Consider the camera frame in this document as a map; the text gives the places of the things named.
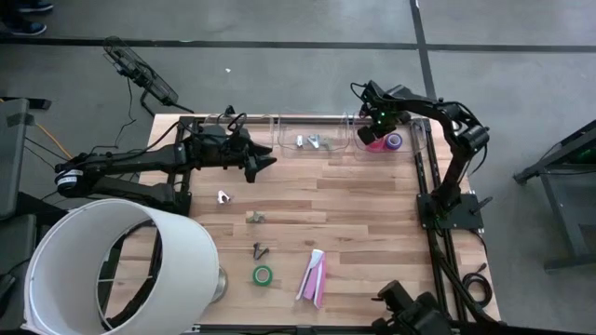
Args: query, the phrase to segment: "green tape roll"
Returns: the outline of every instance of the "green tape roll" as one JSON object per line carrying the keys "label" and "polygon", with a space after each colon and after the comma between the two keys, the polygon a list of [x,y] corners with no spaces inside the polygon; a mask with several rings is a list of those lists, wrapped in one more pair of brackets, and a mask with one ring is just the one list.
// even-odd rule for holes
{"label": "green tape roll", "polygon": [[[263,271],[267,272],[266,280],[259,279],[259,273]],[[259,265],[252,272],[252,281],[258,286],[269,286],[273,281],[273,271],[267,265]]]}

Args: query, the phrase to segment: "metal clip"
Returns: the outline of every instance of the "metal clip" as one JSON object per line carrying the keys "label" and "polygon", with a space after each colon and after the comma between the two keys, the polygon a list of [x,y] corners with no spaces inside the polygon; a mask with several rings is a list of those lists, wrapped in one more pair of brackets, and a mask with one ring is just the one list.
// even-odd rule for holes
{"label": "metal clip", "polygon": [[307,139],[310,142],[310,144],[312,144],[315,147],[315,149],[318,149],[318,143],[320,141],[320,136],[318,134],[310,135]]}
{"label": "metal clip", "polygon": [[220,205],[224,205],[230,202],[230,197],[224,193],[224,191],[220,190],[217,193],[217,203]]}

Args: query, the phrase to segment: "black cable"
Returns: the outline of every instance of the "black cable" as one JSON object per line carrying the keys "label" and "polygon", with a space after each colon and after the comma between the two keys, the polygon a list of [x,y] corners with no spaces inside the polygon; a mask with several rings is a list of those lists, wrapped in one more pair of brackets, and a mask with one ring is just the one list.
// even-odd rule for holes
{"label": "black cable", "polygon": [[[123,161],[127,161],[129,159],[133,159],[136,158],[146,152],[148,152],[149,150],[153,149],[153,147],[155,147],[156,145],[158,145],[161,141],[163,141],[163,139],[168,136],[168,134],[171,132],[172,129],[174,129],[176,126],[178,126],[178,124],[180,123],[180,121],[176,121],[174,122],[171,126],[169,126],[168,130],[166,130],[166,132],[164,132],[163,134],[161,134],[161,136],[159,137],[159,139],[157,139],[157,141],[155,141],[153,144],[149,145],[148,147],[144,148],[144,149],[134,149],[136,150],[140,150],[138,153],[134,154],[134,155],[130,155],[127,157],[122,157],[122,158],[116,158],[116,159],[112,159],[111,162],[115,163],[115,162],[123,162]],[[89,162],[85,161],[85,162],[81,162],[78,164],[75,164],[73,167],[71,167],[69,170],[64,171],[63,173],[66,173],[70,170],[73,170],[75,168],[80,168],[83,167],[85,165],[89,164]]]}
{"label": "black cable", "polygon": [[35,156],[37,156],[37,158],[41,159],[44,163],[46,163],[52,169],[52,172],[54,171],[54,166],[52,166],[47,160],[45,160],[44,157],[40,156],[39,154],[36,154],[35,151],[31,150],[31,148],[29,148],[26,145],[25,149],[27,149],[31,154],[34,154]]}
{"label": "black cable", "polygon": [[56,194],[57,192],[58,192],[58,190],[56,190],[56,191],[54,191],[54,192],[52,192],[52,193],[50,193],[50,194],[46,194],[46,195],[44,195],[44,196],[43,196],[41,199],[39,199],[39,200],[41,200],[41,201],[44,201],[44,200],[46,200],[47,198],[49,198],[49,197],[53,196],[54,194]]}
{"label": "black cable", "polygon": [[48,149],[48,148],[46,148],[45,146],[43,146],[43,145],[41,145],[41,144],[37,143],[36,141],[33,141],[33,140],[31,140],[31,139],[30,139],[30,138],[28,138],[28,137],[25,137],[25,139],[26,139],[27,141],[29,141],[29,142],[31,142],[31,143],[33,143],[33,144],[35,144],[36,146],[38,146],[38,147],[42,148],[43,150],[45,150],[45,151],[49,152],[50,154],[53,154],[53,155],[55,155],[56,157],[58,157],[59,159],[61,159],[61,160],[63,160],[63,161],[67,161],[67,160],[68,160],[68,159],[66,159],[66,158],[62,157],[61,155],[59,155],[59,154],[56,154],[56,153],[54,153],[53,151],[49,150],[49,149]]}
{"label": "black cable", "polygon": [[132,88],[130,88],[130,79],[128,77],[127,77],[127,84],[129,86],[129,120],[130,121],[128,123],[122,125],[122,127],[120,128],[120,131],[118,132],[118,136],[115,137],[114,146],[116,148],[118,147],[118,139],[120,139],[120,135],[122,135],[122,131],[124,130],[124,128],[137,122],[137,119],[133,119],[132,115],[130,115],[130,113],[132,111]]}
{"label": "black cable", "polygon": [[464,284],[464,287],[468,291],[469,287],[474,283],[477,283],[482,287],[482,290],[484,291],[484,299],[481,301],[475,300],[475,302],[482,308],[488,306],[489,302],[491,302],[493,299],[493,289],[491,288],[491,283],[489,283],[488,279],[486,279],[484,275],[480,274],[480,272],[486,269],[486,267],[486,263],[483,263],[478,271],[464,275],[464,278],[462,278],[462,284]]}
{"label": "black cable", "polygon": [[482,149],[484,149],[484,155],[482,156],[482,160],[478,164],[478,166],[476,168],[474,168],[474,170],[472,171],[472,173],[469,174],[470,176],[473,175],[474,172],[478,171],[478,169],[482,167],[482,164],[484,164],[484,161],[486,160],[486,156],[488,155],[488,144],[487,145],[484,145],[482,147]]}
{"label": "black cable", "polygon": [[478,239],[480,239],[482,246],[484,247],[484,254],[488,255],[488,248],[486,248],[486,242],[484,242],[484,238],[482,238],[482,235],[474,229],[470,229],[469,231],[473,233],[476,237],[478,237]]}
{"label": "black cable", "polygon": [[118,149],[118,142],[120,139],[120,136],[122,135],[122,132],[124,131],[124,128],[132,125],[133,123],[137,122],[137,119],[133,119],[132,118],[132,88],[130,88],[130,79],[127,77],[127,84],[129,86],[129,120],[127,123],[125,123],[124,125],[122,125],[122,127],[120,127],[120,131],[118,131],[118,135],[115,137],[114,140],[114,145],[96,145],[93,148],[91,148],[91,151],[88,153],[88,156],[91,156],[93,154],[93,152],[95,152],[96,149]]}

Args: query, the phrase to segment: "clear plastic bin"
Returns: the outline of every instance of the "clear plastic bin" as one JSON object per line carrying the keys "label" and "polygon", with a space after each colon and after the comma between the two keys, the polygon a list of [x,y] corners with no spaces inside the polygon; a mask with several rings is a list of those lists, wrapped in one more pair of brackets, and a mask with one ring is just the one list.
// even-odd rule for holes
{"label": "clear plastic bin", "polygon": [[[227,130],[227,125],[237,116],[232,117],[221,114],[210,114],[205,118],[205,125],[217,125],[219,124],[229,135],[231,132]],[[251,140],[257,144],[261,144],[266,147],[273,148],[273,132],[275,130],[275,120],[271,115],[247,115],[244,127],[251,134]]]}
{"label": "clear plastic bin", "polygon": [[412,156],[427,147],[427,137],[424,131],[421,118],[413,118],[408,125],[398,126],[390,134],[398,134],[401,138],[400,147],[397,150],[387,148],[386,135],[384,138],[365,145],[358,136],[358,129],[370,125],[370,118],[361,119],[354,115],[352,122],[352,139],[354,140],[354,156],[361,161],[391,161],[399,160],[404,155]]}
{"label": "clear plastic bin", "polygon": [[[350,143],[348,115],[317,118],[280,115],[278,119],[278,144],[287,158],[337,158]],[[318,135],[318,146],[309,140]],[[302,136],[302,147],[298,137]]]}

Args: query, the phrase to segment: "shoe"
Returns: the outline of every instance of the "shoe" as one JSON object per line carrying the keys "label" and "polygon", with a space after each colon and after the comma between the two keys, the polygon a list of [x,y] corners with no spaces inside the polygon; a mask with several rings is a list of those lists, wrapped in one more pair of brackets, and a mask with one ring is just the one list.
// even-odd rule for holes
{"label": "shoe", "polygon": [[46,1],[24,1],[19,3],[20,13],[43,13],[50,11],[54,8],[54,5]]}
{"label": "shoe", "polygon": [[47,29],[47,26],[43,23],[30,22],[27,20],[15,25],[5,22],[5,25],[8,28],[8,31],[16,36],[37,36]]}

